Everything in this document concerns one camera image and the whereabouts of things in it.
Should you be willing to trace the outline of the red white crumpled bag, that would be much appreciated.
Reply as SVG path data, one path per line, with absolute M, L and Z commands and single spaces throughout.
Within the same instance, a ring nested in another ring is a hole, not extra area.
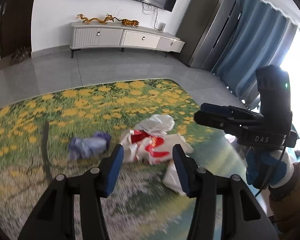
M 179 144 L 185 153 L 194 149 L 179 134 L 154 136 L 140 130 L 125 130 L 121 134 L 120 144 L 124 149 L 123 163 L 144 161 L 150 165 L 171 160 L 173 146 Z

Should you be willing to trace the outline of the golden tiger figurine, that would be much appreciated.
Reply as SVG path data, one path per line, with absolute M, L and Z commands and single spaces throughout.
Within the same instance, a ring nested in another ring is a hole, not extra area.
M 128 20 L 126 18 L 122 19 L 121 23 L 124 26 L 133 26 L 133 27 L 138 27 L 139 26 L 139 21 L 137 21 L 137 20 Z

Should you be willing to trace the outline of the golden dragon figurine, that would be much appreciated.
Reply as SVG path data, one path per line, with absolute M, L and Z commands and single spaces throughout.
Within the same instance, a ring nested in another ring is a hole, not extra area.
M 90 24 L 93 21 L 96 21 L 96 22 L 98 22 L 100 24 L 107 24 L 109 21 L 114 22 L 114 20 L 117 20 L 117 21 L 121 22 L 121 20 L 119 20 L 118 18 L 112 16 L 111 14 L 106 14 L 106 16 L 105 16 L 105 18 L 103 20 L 101 20 L 101 19 L 99 19 L 97 17 L 87 18 L 83 14 L 77 14 L 76 18 L 82 20 L 82 22 L 86 23 L 86 24 Z

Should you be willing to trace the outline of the grey refrigerator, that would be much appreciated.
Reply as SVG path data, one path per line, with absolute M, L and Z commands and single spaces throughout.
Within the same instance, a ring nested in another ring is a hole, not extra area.
M 191 0 L 177 31 L 177 37 L 185 42 L 177 59 L 192 68 L 212 70 L 241 11 L 236 0 Z

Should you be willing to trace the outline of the white crumpled tissue bag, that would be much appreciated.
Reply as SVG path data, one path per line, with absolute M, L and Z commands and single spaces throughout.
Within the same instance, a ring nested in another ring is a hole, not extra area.
M 166 135 L 174 128 L 175 122 L 170 115 L 155 114 L 134 126 L 135 130 L 144 131 L 152 136 Z

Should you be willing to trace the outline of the white router box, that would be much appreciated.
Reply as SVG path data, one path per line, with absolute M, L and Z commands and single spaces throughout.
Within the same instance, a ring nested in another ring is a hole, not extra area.
M 166 27 L 166 24 L 161 22 L 161 23 L 159 23 L 159 25 L 158 25 L 158 30 L 159 30 L 159 31 L 164 31 L 165 27 Z

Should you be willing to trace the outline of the white crumpled paper bag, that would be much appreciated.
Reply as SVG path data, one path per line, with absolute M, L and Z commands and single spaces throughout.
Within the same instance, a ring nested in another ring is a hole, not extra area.
M 183 191 L 181 187 L 181 183 L 177 174 L 177 170 L 173 160 L 170 160 L 167 165 L 166 172 L 162 179 L 162 183 L 168 187 L 169 189 L 173 190 L 174 192 L 178 193 L 181 196 L 185 196 L 186 193 Z

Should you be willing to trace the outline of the white tv cabinet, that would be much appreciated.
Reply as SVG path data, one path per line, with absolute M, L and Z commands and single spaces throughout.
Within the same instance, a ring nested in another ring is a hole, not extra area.
M 146 27 L 97 22 L 73 22 L 71 27 L 71 55 L 77 50 L 89 48 L 134 48 L 180 53 L 185 44 L 176 36 Z

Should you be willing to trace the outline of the purple crumpled wrapper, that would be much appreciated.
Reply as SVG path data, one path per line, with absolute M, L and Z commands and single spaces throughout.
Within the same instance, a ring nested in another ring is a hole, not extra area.
M 70 139 L 68 150 L 70 160 L 90 159 L 104 154 L 110 147 L 111 135 L 97 131 L 92 137 Z

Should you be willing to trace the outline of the blue curtain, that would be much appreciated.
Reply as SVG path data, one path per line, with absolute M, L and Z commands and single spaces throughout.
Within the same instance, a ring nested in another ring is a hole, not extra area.
M 250 109 L 260 96 L 256 70 L 279 66 L 298 26 L 262 0 L 236 0 L 242 12 L 237 27 L 212 72 Z

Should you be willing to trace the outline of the brown shoes by door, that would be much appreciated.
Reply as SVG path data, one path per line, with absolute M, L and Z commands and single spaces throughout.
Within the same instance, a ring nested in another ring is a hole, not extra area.
M 12 66 L 14 64 L 19 64 L 29 58 L 31 58 L 31 48 L 30 47 L 22 47 L 20 49 L 17 49 L 11 55 L 10 66 Z

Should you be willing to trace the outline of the dark brown entrance door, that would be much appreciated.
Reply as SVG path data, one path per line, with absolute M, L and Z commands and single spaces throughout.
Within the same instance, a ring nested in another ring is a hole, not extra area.
M 5 0 L 0 9 L 0 56 L 31 46 L 34 0 Z

